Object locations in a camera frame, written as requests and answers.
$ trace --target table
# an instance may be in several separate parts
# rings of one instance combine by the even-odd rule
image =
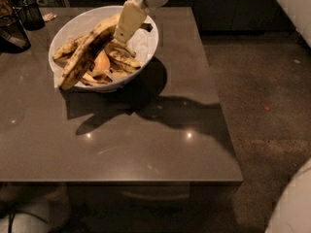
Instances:
[[[155,58],[114,93],[59,91],[48,51],[90,8],[27,32],[32,47],[0,55],[0,182],[236,187],[243,181],[190,8],[151,14]]]

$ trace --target tabletop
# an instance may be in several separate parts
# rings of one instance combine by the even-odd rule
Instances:
[[[112,93],[60,91],[48,62],[57,31],[90,8],[27,32],[32,47],[0,55],[1,182],[241,182],[191,8],[152,12],[155,57]]]

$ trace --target floor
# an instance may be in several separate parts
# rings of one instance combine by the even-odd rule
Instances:
[[[202,35],[202,42],[244,176],[231,202],[185,211],[110,198],[103,210],[107,197],[94,198],[107,190],[98,187],[74,204],[62,233],[264,232],[282,191],[311,156],[311,50],[288,33]]]

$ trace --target white bowl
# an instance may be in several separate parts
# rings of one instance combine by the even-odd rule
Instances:
[[[57,32],[52,40],[49,50],[49,63],[52,71],[54,72],[55,87],[57,87],[57,80],[62,71],[62,67],[52,60],[52,55],[56,49],[69,40],[89,32],[93,26],[103,18],[120,13],[121,9],[122,6],[107,6],[87,11],[77,17],[74,17]],[[140,69],[124,78],[115,79],[109,84],[89,86],[78,82],[75,84],[75,87],[98,92],[112,92],[123,87],[125,84],[132,81],[139,73],[141,73],[153,58],[158,44],[158,30],[155,22],[149,16],[147,16],[145,22],[152,25],[152,32],[138,29],[132,39],[128,42],[129,47],[132,48],[137,54],[136,59],[141,63]]]

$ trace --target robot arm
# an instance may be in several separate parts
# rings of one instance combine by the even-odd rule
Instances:
[[[149,10],[162,7],[168,0],[127,0],[121,11],[115,39],[126,44],[136,30],[144,23]]]

